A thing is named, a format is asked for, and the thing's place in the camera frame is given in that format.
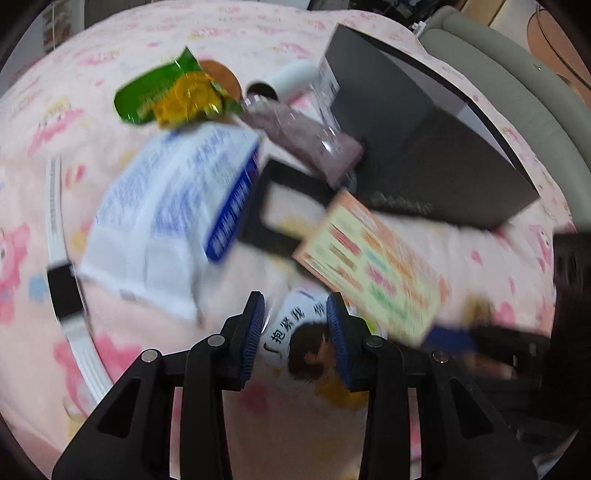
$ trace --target pink cartoon character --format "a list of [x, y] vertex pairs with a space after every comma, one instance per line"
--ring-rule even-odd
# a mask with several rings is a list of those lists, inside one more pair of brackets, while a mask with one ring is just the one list
[[108, 63], [114, 61], [121, 52], [119, 50], [111, 50], [105, 52], [99, 52], [94, 55], [89, 55], [78, 62], [78, 65], [89, 67], [92, 65], [101, 65], [102, 63]]
[[550, 268], [552, 265], [552, 245], [550, 244], [550, 239], [541, 225], [530, 225], [529, 229], [535, 235], [535, 239], [540, 247], [542, 258], [538, 257], [538, 263], [542, 268], [542, 272], [545, 272], [546, 268]]
[[26, 223], [12, 232], [0, 230], [0, 323], [10, 323], [14, 318], [14, 292], [21, 285], [20, 269], [28, 243]]
[[43, 144], [48, 143], [57, 134], [65, 131], [82, 115], [84, 115], [84, 110], [82, 108], [72, 108], [70, 102], [66, 99], [51, 105], [33, 135], [33, 141], [27, 151], [28, 156], [35, 154]]

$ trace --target green snack bag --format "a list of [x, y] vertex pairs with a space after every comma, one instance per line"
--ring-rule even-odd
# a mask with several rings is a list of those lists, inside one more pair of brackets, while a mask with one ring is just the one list
[[[206, 76], [199, 62], [193, 57], [191, 51], [185, 47], [183, 53], [175, 62], [150, 70], [148, 73], [143, 74], [141, 77], [138, 77], [121, 88], [115, 94], [114, 104], [117, 113], [123, 121], [130, 124], [142, 125], [152, 122], [156, 118], [154, 105], [167, 96], [167, 94], [169, 98], [174, 96], [170, 95], [169, 92], [175, 87], [179, 79], [191, 72], [200, 72]], [[212, 92], [219, 97], [221, 109], [196, 109], [192, 105], [192, 108], [187, 109], [190, 113], [184, 119], [179, 120], [177, 112], [177, 115], [175, 115], [176, 121], [171, 123], [171, 126], [175, 127], [191, 120], [197, 111], [207, 117], [223, 112], [242, 112], [240, 104], [231, 98], [228, 92], [211, 77], [207, 77], [209, 78]]]

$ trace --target pink bedsheet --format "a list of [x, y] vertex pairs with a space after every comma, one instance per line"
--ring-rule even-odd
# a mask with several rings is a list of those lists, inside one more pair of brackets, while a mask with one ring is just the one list
[[[43, 58], [0, 99], [0, 411], [47, 475], [93, 408], [48, 299], [47, 159], [62, 158], [64, 229], [68, 253], [78, 262], [102, 193], [157, 132], [155, 125], [121, 122], [112, 104], [122, 85], [176, 58], [187, 45], [198, 59], [230, 67], [244, 87], [295, 59], [319, 61], [339, 22], [400, 48], [472, 97], [540, 193], [541, 200], [495, 233], [384, 217], [447, 279], [449, 299], [439, 322], [457, 324], [476, 294], [491, 300], [499, 323], [549, 331], [551, 238], [556, 229], [572, 227], [566, 201], [515, 128], [463, 75], [430, 57], [410, 31], [366, 12], [306, 12], [250, 2], [178, 0], [125, 11]], [[265, 151], [297, 163], [273, 145]], [[310, 216], [279, 201], [282, 195], [287, 193], [275, 195], [269, 217], [289, 228], [309, 228]], [[90, 282], [83, 289], [96, 346], [116, 380], [143, 349], [180, 351], [217, 332], [242, 310], [251, 290], [276, 305], [295, 283], [289, 262], [235, 244], [193, 325]], [[255, 366], [246, 390], [226, 396], [226, 416], [238, 480], [357, 478], [363, 412], [306, 402], [277, 388]]]

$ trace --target black object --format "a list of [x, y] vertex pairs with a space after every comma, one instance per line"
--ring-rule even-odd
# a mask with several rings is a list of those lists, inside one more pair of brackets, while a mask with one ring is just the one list
[[355, 169], [368, 208], [492, 230], [538, 198], [501, 133], [443, 77], [343, 25], [325, 56], [339, 84], [332, 112], [368, 146]]
[[252, 292], [243, 313], [226, 320], [219, 335], [189, 351], [143, 352], [80, 428], [52, 479], [170, 479], [174, 388], [184, 387], [181, 476], [230, 480], [222, 390], [239, 391], [248, 379], [263, 313], [261, 293]]
[[[260, 330], [253, 343], [251, 326], [261, 299], [252, 293], [241, 316], [228, 319], [220, 335], [189, 352], [145, 351], [82, 426], [52, 478], [168, 479], [172, 395], [174, 387], [183, 386], [182, 478], [230, 480], [221, 391], [244, 384], [244, 352], [258, 342]], [[360, 479], [408, 478], [407, 388], [417, 389], [422, 478], [537, 479], [524, 442], [446, 353], [372, 336], [364, 320], [348, 314], [338, 293], [329, 297], [327, 316], [341, 377], [351, 391], [370, 392]], [[581, 472], [590, 442], [591, 417], [548, 479]]]
[[381, 14], [410, 27], [415, 22], [426, 20], [440, 6], [452, 3], [453, 0], [420, 0], [411, 5], [408, 0], [352, 0], [349, 8]]
[[261, 218], [269, 188], [273, 183], [303, 193], [324, 207], [334, 198], [335, 191], [324, 180], [310, 177], [272, 158], [265, 165], [244, 205], [241, 224], [238, 227], [238, 239], [270, 254], [291, 258], [301, 238], [273, 230]]
[[417, 389], [423, 478], [537, 479], [502, 416], [449, 355], [372, 336], [339, 293], [329, 297], [327, 316], [341, 377], [351, 391], [369, 390], [360, 479], [409, 477], [408, 387]]
[[58, 321], [84, 313], [84, 302], [72, 262], [47, 269], [47, 284]]

